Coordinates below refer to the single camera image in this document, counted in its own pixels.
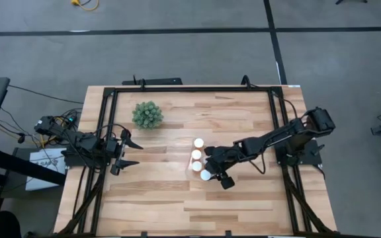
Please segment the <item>black aluminium table frame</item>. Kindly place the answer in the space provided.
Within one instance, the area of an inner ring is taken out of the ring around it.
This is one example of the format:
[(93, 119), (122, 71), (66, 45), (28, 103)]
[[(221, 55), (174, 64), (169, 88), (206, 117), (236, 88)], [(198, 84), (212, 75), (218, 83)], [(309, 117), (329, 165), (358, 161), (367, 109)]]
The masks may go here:
[[(161, 125), (137, 129), (135, 106), (153, 101)], [(323, 176), (313, 165), (277, 163), (274, 146), (252, 162), (226, 172), (235, 185), (186, 176), (191, 145), (207, 146), (261, 137), (309, 111), (299, 87), (90, 86), (79, 129), (120, 137), (122, 125), (143, 149), (125, 149), (124, 159), (138, 165), (119, 175), (110, 165), (98, 173), (71, 168), (54, 227), (58, 238), (332, 238), (338, 232)]]

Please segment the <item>black router with antennas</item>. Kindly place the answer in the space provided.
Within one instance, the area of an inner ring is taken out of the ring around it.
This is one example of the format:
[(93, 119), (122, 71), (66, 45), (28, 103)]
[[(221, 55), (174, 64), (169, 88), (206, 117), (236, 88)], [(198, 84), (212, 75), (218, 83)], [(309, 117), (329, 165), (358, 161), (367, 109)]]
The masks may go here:
[(122, 85), (182, 85), (181, 78), (160, 78), (160, 79), (136, 79), (133, 76), (133, 80), (123, 81)]

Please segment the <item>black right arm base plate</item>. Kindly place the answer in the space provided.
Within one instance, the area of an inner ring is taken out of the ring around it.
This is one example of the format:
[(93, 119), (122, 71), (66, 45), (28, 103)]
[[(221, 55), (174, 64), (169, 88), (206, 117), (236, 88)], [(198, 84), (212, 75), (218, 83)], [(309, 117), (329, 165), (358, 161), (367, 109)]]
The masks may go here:
[(274, 146), (277, 163), (291, 167), (322, 164), (319, 152), (323, 147), (324, 145), (318, 145), (315, 139), (309, 141), (291, 139)]

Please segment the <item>potted green artificial plant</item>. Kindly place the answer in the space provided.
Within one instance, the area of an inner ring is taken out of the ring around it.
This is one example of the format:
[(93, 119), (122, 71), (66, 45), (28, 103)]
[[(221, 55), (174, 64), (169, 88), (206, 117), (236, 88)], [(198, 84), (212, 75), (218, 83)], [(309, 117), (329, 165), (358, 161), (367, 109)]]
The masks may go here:
[(139, 103), (132, 112), (132, 121), (137, 129), (155, 129), (163, 121), (162, 110), (153, 101)]

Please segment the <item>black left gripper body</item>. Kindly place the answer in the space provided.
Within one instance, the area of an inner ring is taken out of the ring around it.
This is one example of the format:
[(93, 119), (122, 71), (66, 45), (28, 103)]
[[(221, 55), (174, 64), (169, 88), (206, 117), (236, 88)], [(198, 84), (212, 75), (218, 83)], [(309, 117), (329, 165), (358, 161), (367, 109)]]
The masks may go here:
[(106, 149), (105, 152), (108, 157), (114, 158), (114, 163), (111, 166), (110, 173), (112, 175), (118, 176), (120, 170), (124, 168), (125, 162), (123, 162), (122, 158), (124, 156), (124, 147), (125, 139), (127, 136), (126, 131), (122, 131), (120, 134), (120, 138), (117, 139), (115, 137), (109, 137), (106, 141)]

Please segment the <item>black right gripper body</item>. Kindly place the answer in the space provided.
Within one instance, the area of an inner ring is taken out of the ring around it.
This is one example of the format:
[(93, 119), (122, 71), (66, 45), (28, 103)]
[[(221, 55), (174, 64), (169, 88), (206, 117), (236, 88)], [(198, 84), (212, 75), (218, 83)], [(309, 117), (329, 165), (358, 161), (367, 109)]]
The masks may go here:
[(239, 162), (240, 150), (237, 145), (231, 147), (218, 146), (215, 147), (213, 156), (210, 156), (210, 173), (225, 172), (226, 178), (220, 181), (224, 190), (227, 190), (235, 185), (233, 178), (227, 174), (227, 170)]

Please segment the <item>white paper box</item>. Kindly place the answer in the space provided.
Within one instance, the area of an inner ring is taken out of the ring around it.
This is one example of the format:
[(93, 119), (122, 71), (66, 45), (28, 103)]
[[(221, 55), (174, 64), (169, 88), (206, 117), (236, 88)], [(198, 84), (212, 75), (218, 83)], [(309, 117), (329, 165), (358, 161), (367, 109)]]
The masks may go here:
[(56, 182), (56, 179), (60, 178), (56, 173), (66, 174), (65, 155), (63, 154), (65, 150), (65, 147), (41, 149), (29, 155), (28, 161), (35, 164), (34, 168), (37, 171), (26, 178), (24, 189), (27, 192), (62, 185)]

